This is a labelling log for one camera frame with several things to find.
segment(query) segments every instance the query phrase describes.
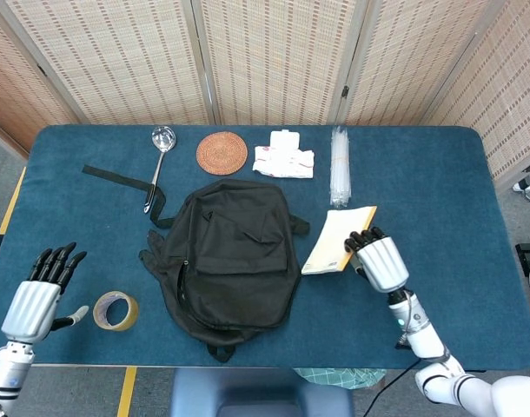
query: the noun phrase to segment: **ladle handle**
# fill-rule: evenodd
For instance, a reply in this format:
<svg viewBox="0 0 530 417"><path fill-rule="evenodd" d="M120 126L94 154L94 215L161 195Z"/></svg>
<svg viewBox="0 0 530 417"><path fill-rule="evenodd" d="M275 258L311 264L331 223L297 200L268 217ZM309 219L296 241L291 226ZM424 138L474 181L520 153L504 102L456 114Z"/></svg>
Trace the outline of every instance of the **ladle handle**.
<svg viewBox="0 0 530 417"><path fill-rule="evenodd" d="M159 173L161 172L161 164L162 159L164 158L164 152L161 152L161 156L159 156L159 162L157 163L157 168L155 169L155 173L153 174L153 181L151 181L151 185L149 186L149 189L147 190L147 195L145 196L145 204L143 204L143 213L148 213L149 209L151 209L151 204L153 203L153 198L155 197L155 188L157 186L157 180L159 178Z"/></svg>

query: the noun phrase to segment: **metal ladle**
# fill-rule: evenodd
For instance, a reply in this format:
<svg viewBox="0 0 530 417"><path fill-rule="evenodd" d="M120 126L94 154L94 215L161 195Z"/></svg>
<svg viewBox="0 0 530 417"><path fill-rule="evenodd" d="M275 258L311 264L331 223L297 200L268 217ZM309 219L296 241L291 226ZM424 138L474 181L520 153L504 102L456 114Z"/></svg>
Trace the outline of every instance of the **metal ladle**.
<svg viewBox="0 0 530 417"><path fill-rule="evenodd" d="M157 186L157 180L159 179L159 173L161 172L162 159L164 154L173 149L176 145L176 135L175 132L169 126L158 126L153 129L151 133L151 139L156 148L161 151L159 156L159 162L157 163L157 168L153 174L153 181L149 190L147 191L147 196L145 197L145 204L143 204L143 213L148 213L153 203L153 198L155 197L155 188Z"/></svg>

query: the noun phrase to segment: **round rattan mat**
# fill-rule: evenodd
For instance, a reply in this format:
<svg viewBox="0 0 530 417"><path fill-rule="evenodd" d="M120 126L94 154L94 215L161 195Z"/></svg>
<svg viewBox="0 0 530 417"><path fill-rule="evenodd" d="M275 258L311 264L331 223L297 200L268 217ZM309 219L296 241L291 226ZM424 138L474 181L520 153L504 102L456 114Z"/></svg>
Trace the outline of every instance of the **round rattan mat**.
<svg viewBox="0 0 530 417"><path fill-rule="evenodd" d="M230 175L248 158L246 143L236 133L217 132L205 136L197 147L197 163L213 175Z"/></svg>

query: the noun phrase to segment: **table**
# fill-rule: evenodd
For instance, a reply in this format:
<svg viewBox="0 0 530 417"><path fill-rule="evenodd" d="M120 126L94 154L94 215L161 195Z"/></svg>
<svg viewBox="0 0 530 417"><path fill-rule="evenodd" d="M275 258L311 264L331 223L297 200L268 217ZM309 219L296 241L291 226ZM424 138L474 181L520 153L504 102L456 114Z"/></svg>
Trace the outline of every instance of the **table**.
<svg viewBox="0 0 530 417"><path fill-rule="evenodd" d="M207 134L244 138L248 161L234 178L281 187L290 210L311 223L296 237L302 265L329 209L328 126L288 127L301 149L315 152L313 180L275 179L251 171L253 147L268 143L265 126L173 126L177 146L165 157L160 186L173 215L184 197L218 178L196 164ZM153 228L145 193L82 173L84 164L148 181L158 152L151 126L53 126L43 130L0 251L0 326L15 288L47 247L78 242L88 257L70 283L61 314L94 305L112 289L140 306L129 331L101 330L86 317L36 346L37 362L138 366L217 366L203 344L169 317L153 276L137 254ZM479 136L460 127L352 127L349 208L378 205L374 223L396 241L441 338L464 367L530 366L530 314L494 194ZM383 295L351 272L306 276L285 325L237 348L229 366L406 367L394 350L400 330ZM0 346L5 342L0 333Z"/></svg>

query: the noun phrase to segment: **small notebook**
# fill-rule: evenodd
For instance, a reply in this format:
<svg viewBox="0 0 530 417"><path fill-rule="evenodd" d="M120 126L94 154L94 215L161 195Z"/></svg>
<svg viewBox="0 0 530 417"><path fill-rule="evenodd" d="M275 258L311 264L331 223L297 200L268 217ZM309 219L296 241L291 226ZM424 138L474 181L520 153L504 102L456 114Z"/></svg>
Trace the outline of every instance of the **small notebook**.
<svg viewBox="0 0 530 417"><path fill-rule="evenodd" d="M377 206L353 210L329 210L319 239L301 269L303 275L324 274L344 270L352 254L344 250L350 233L369 227Z"/></svg>

